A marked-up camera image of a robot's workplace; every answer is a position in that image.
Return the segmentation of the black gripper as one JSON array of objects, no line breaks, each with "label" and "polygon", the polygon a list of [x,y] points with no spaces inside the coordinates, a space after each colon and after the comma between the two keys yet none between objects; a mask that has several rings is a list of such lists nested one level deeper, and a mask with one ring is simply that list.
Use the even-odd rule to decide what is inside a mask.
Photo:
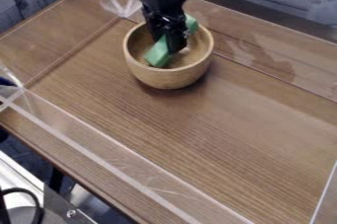
[{"label": "black gripper", "polygon": [[170,54],[179,53],[187,47],[188,27],[183,11],[186,1],[142,0],[143,14],[154,41],[158,41],[166,32]]}]

